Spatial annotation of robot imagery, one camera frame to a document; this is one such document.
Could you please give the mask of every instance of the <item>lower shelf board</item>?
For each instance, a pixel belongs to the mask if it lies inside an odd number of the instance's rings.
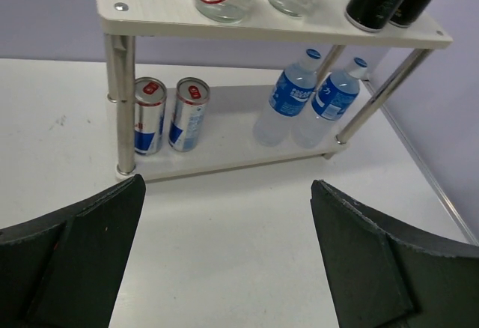
[[[269,148],[254,140],[252,127],[271,90],[271,85],[212,87],[198,146],[190,152],[182,153],[175,151],[168,143],[176,93],[174,88],[169,88],[162,149],[150,156],[136,154],[136,169],[133,173],[141,174],[145,180],[157,180],[337,153],[347,145],[339,145],[335,141],[335,135],[370,97],[362,86],[359,97],[318,147],[304,149],[288,137],[280,145]],[[108,102],[108,115],[113,133],[111,142],[116,155],[114,103]],[[126,176],[117,173],[117,177],[124,179]]]

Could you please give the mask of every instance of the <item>white tabletop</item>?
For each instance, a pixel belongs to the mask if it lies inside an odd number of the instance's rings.
[[[247,85],[255,72],[137,67],[166,85],[199,74]],[[0,60],[0,76],[1,227],[115,184],[104,64]],[[149,183],[111,327],[337,327],[309,205],[315,179],[465,241],[381,112],[351,144],[330,161]]]
[[[115,9],[117,2],[128,10]],[[215,39],[321,42],[358,46],[444,49],[452,38],[427,13],[408,29],[387,25],[378,34],[363,32],[344,16],[349,0],[320,0],[313,16],[294,19],[268,0],[255,0],[242,22],[225,25],[201,15],[193,0],[97,0],[103,31],[109,34]]]

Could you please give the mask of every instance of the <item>metal shelf leg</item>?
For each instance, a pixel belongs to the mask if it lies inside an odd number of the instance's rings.
[[[120,174],[135,170],[135,36],[105,34],[109,99],[117,103]]]
[[[433,52],[433,49],[415,49],[403,63],[389,76],[377,90],[361,111],[336,135],[339,145],[345,145],[348,140],[361,128],[375,111],[396,91],[396,89],[409,77],[411,73]],[[329,160],[334,154],[325,154]]]
[[[323,64],[317,71],[315,91],[317,91],[320,85],[323,84],[324,79],[326,78],[326,76],[328,76],[329,71],[331,71],[332,65],[335,64],[336,60],[339,58],[339,56],[341,56],[341,53],[343,53],[345,48],[345,45],[334,45],[329,50],[328,55],[324,58]]]

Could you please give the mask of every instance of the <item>red pull tab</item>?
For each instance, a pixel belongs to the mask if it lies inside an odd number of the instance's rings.
[[[188,87],[188,92],[192,96],[193,99],[198,99],[201,98],[201,92],[196,86],[189,86]]]
[[[155,82],[150,82],[148,85],[143,87],[143,92],[146,94],[154,94],[159,88],[159,85]]]

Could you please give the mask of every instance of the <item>silver and blue can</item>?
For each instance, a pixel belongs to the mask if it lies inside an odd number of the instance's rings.
[[[162,147],[166,87],[158,79],[141,77],[135,81],[135,151],[155,154]]]
[[[186,77],[178,82],[169,135],[170,145],[176,151],[195,148],[209,100],[210,87],[200,79]]]

